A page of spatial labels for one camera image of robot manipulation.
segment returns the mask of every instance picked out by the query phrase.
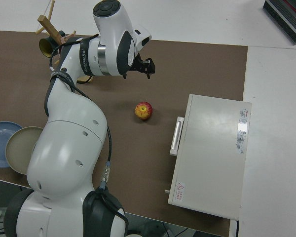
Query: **apple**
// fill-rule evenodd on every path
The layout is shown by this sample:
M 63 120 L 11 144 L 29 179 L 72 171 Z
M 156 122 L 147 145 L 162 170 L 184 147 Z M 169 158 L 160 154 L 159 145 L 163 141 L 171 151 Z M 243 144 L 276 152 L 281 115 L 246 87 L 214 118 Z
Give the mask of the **apple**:
M 148 119 L 152 114 L 152 106 L 148 102 L 140 102 L 136 105 L 135 114 L 142 120 Z

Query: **white box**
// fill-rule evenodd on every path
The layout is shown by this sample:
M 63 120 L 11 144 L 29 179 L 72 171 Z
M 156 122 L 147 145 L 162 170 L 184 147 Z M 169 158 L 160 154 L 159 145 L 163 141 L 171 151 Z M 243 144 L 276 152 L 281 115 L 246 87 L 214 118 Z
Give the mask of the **white box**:
M 239 219 L 251 103 L 190 95 L 168 203 Z

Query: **brown table surface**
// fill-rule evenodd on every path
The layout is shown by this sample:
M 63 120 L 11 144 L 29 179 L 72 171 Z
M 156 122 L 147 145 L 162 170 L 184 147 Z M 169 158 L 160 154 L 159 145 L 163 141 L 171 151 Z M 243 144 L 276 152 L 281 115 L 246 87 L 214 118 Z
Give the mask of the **brown table surface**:
M 0 121 L 44 127 L 50 70 L 38 48 L 42 37 L 0 32 Z M 165 189 L 171 187 L 176 162 L 169 155 L 176 118 L 185 116 L 188 95 L 242 100 L 247 47 L 153 40 L 141 56 L 154 60 L 151 79 L 128 72 L 127 79 L 95 77 L 78 85 L 103 110 L 111 129 L 110 192 L 126 212 L 228 236 L 228 219 L 170 205 Z M 153 106 L 146 121 L 134 114 L 141 101 Z M 93 173 L 95 187 L 107 154 L 106 140 Z M 11 168 L 0 168 L 0 180 L 28 186 L 26 176 Z

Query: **beige bowl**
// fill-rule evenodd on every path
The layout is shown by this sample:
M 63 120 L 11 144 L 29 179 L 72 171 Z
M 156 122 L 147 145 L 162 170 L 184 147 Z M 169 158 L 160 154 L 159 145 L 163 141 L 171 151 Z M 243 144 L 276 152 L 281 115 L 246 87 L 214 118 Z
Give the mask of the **beige bowl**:
M 27 173 L 34 146 L 42 131 L 41 127 L 24 127 L 8 140 L 5 157 L 10 167 L 16 172 Z

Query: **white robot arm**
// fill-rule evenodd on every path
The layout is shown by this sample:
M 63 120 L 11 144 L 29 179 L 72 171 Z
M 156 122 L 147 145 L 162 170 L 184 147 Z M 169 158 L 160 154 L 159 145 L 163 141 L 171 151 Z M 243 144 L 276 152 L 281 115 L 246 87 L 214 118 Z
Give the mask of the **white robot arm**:
M 92 173 L 102 149 L 107 121 L 90 99 L 73 93 L 83 75 L 122 75 L 136 70 L 154 73 L 141 48 L 151 39 L 143 27 L 132 27 L 117 0 L 93 9 L 101 37 L 70 38 L 60 47 L 45 99 L 48 121 L 34 147 L 27 171 L 32 190 L 20 192 L 4 219 L 7 237 L 122 237 L 127 219 L 106 182 L 107 162 L 99 188 Z

